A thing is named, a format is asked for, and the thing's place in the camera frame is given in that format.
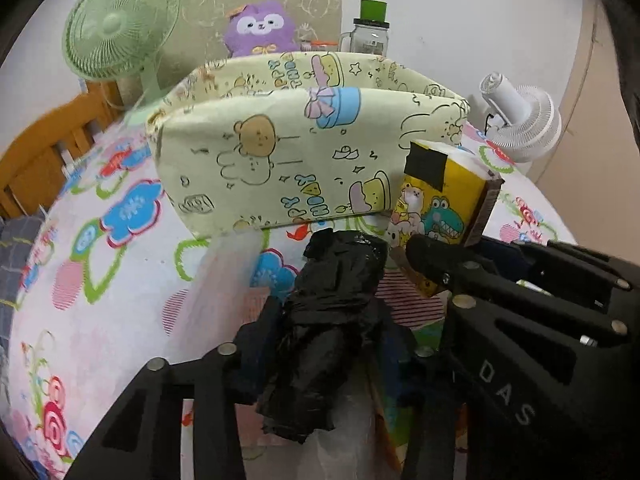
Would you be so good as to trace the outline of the white small fan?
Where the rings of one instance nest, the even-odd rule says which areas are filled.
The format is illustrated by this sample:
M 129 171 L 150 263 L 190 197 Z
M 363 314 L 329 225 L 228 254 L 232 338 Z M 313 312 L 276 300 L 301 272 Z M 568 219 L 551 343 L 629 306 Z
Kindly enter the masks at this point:
M 485 136 L 514 162 L 533 162 L 558 143 L 562 118 L 548 92 L 514 86 L 506 76 L 493 72 L 480 82 L 480 94 L 492 110 Z

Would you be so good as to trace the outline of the green orange tissue pack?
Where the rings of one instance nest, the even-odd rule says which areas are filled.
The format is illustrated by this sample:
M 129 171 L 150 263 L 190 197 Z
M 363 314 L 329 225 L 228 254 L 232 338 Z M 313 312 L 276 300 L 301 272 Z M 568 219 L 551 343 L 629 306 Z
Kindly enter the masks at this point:
M 376 452 L 393 474 L 405 463 L 419 384 L 430 372 L 426 360 L 437 352 L 444 321 L 416 328 L 387 324 L 370 363 Z

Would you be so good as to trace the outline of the glass mug with green lid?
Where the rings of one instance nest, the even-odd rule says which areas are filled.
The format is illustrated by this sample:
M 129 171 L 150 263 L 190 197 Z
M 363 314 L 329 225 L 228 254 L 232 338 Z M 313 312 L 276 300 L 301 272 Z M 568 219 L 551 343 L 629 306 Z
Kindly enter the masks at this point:
M 390 29 L 386 9 L 384 1 L 361 0 L 360 14 L 352 20 L 354 28 L 341 34 L 337 50 L 385 56 Z

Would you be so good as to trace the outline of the green desk fan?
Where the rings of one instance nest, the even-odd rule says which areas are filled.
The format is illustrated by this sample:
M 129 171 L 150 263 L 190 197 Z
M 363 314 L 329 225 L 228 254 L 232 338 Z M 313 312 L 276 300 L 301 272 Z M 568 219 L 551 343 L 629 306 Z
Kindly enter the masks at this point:
M 141 93 L 128 110 L 143 110 L 163 96 L 158 54 L 180 6 L 180 0 L 77 0 L 62 36 L 67 66 L 87 82 L 138 77 Z

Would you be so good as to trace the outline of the purple plush bunny toy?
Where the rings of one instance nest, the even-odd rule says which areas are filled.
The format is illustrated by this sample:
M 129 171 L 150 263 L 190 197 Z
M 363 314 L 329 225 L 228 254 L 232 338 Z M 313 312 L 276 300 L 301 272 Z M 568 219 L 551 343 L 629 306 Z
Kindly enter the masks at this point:
M 232 58 L 300 50 L 295 23 L 278 0 L 244 4 L 228 19 L 224 45 Z

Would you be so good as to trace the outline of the grey plaid pillow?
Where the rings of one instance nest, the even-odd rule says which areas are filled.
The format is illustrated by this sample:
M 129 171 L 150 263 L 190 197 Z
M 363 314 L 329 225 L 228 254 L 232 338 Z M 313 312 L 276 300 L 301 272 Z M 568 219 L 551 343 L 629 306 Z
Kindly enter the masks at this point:
M 1 354 L 9 357 L 14 313 L 21 307 L 23 271 L 32 251 L 32 244 L 43 225 L 46 215 L 36 212 L 31 216 L 1 220 Z

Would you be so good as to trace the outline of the floral tablecloth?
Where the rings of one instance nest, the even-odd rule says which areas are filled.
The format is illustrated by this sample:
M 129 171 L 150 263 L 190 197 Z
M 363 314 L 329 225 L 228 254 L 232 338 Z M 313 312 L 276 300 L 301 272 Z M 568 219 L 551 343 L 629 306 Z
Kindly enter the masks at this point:
M 465 122 L 453 146 L 503 178 L 482 236 L 570 240 L 553 206 L 483 133 Z M 146 361 L 189 361 L 176 356 L 174 329 L 214 238 L 260 229 L 262 251 L 250 287 L 280 296 L 302 270 L 312 234 L 349 230 L 386 240 L 396 200 L 372 214 L 197 236 L 160 180 L 146 122 L 111 126 L 58 193 L 23 271 L 9 345 L 9 406 L 1 414 L 12 442 L 39 477 L 64 479 Z M 414 330 L 444 315 L 442 297 L 422 296 L 390 252 L 378 296 L 397 323 Z

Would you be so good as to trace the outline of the clear plastic bag roll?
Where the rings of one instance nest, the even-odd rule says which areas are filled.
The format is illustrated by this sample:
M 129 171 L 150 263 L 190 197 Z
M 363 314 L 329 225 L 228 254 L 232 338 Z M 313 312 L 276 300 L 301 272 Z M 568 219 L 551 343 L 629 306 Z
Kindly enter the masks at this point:
M 175 325 L 179 360 L 197 359 L 232 341 L 245 316 L 245 296 L 261 251 L 260 229 L 230 232 L 212 240 Z

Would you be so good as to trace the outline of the cartoon print fabric storage box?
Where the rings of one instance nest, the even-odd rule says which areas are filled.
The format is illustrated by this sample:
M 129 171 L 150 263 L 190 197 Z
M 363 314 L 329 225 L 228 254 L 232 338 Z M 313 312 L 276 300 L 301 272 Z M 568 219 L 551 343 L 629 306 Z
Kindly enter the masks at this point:
M 469 103 L 381 55 L 209 62 L 146 121 L 155 166 L 197 236 L 392 208 L 412 142 L 457 145 Z

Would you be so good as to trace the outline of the orange wooden chair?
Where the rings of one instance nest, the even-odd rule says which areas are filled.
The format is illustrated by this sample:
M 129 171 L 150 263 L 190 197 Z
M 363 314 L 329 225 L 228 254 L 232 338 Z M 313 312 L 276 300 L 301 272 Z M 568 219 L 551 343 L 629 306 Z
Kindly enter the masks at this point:
M 4 220 L 49 208 L 66 182 L 64 154 L 76 160 L 94 144 L 93 127 L 106 130 L 122 117 L 116 82 L 92 82 L 87 91 L 50 110 L 26 128 L 1 157 L 0 200 Z

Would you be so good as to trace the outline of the pink wet wipes pack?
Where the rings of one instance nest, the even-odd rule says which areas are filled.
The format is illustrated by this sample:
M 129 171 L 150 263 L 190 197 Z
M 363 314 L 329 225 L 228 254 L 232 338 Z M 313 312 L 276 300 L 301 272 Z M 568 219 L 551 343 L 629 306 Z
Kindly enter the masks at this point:
M 255 322 L 262 313 L 262 308 L 269 296 L 270 289 L 268 287 L 250 287 L 244 295 L 241 323 Z

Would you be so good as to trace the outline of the yellow cartoon tissue pack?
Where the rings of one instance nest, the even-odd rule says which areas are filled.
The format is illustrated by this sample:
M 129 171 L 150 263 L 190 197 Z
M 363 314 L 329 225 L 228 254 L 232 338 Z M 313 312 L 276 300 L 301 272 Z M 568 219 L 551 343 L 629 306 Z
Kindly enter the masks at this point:
M 502 185 L 498 171 L 466 148 L 425 140 L 410 143 L 385 238 L 390 256 L 422 296 L 442 289 L 408 263 L 410 237 L 424 235 L 449 245 L 478 242 Z

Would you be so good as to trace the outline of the cotton swab jar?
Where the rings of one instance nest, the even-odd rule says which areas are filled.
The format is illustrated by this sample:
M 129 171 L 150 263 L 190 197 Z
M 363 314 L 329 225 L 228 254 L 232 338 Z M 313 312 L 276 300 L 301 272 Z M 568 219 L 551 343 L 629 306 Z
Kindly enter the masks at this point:
M 338 50 L 336 41 L 319 39 L 302 39 L 299 41 L 300 50 L 304 52 L 335 52 Z

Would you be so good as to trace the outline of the beige cartoon wall mat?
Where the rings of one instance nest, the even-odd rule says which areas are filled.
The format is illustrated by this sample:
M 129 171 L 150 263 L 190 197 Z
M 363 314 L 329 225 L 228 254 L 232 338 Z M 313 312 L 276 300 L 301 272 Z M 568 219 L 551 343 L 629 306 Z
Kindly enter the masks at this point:
M 158 56 L 157 78 L 170 88 L 207 61 L 229 55 L 224 33 L 231 10 L 266 0 L 180 0 L 178 21 Z M 335 40 L 342 29 L 342 0 L 278 0 L 295 25 L 296 40 Z

